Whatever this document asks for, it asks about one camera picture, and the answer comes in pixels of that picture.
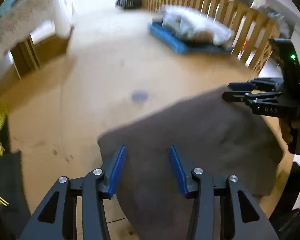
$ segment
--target blue tray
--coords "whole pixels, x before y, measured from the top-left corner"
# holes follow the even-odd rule
[[[172,31],[162,28],[162,22],[153,22],[149,25],[150,32],[160,40],[166,42],[178,54],[204,53],[204,54],[231,54],[232,50],[225,50],[221,46],[209,43],[184,43],[175,37]]]

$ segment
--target brown cloth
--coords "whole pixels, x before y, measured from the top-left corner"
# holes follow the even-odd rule
[[[117,197],[142,240],[186,239],[193,200],[178,192],[171,145],[212,175],[237,175],[255,196],[270,193],[282,149],[262,117],[243,103],[225,102],[224,90],[177,103],[98,140],[103,159],[121,144],[127,148]]]

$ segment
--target wooden floor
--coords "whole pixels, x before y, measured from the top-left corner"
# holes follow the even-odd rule
[[[12,148],[22,150],[31,212],[60,176],[81,177],[101,166],[97,138],[102,133],[181,99],[254,77],[231,56],[176,55],[148,33],[151,19],[147,12],[115,10],[81,17],[67,54],[1,97],[10,108]],[[150,98],[134,104],[131,94],[140,89]],[[267,120],[280,139],[277,119]],[[286,153],[272,195],[261,200],[267,215],[282,193],[291,164],[292,155]],[[105,210],[107,222],[117,221],[108,224],[112,240],[137,239],[115,198],[105,201]]]

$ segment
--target metal screw head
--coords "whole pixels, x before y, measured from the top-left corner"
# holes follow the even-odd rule
[[[67,181],[67,177],[65,177],[65,176],[62,176],[59,178],[60,183],[65,183],[66,181]]]
[[[229,179],[232,181],[232,182],[237,182],[238,181],[238,177],[236,175],[231,175],[229,177]]]
[[[194,173],[195,174],[202,174],[203,173],[203,169],[201,169],[201,168],[194,168]]]
[[[101,175],[101,174],[102,174],[102,169],[95,169],[95,170],[93,171],[93,174],[94,174],[94,175]]]

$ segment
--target wooden fence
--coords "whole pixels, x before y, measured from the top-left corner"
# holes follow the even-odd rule
[[[273,20],[240,2],[229,0],[142,0],[142,2],[142,8],[152,12],[157,12],[164,4],[189,6],[223,23],[235,32],[233,55],[238,57],[241,54],[240,60],[246,64],[250,54],[254,53],[248,68],[257,73],[262,70],[272,53],[268,39],[279,37],[278,28]]]

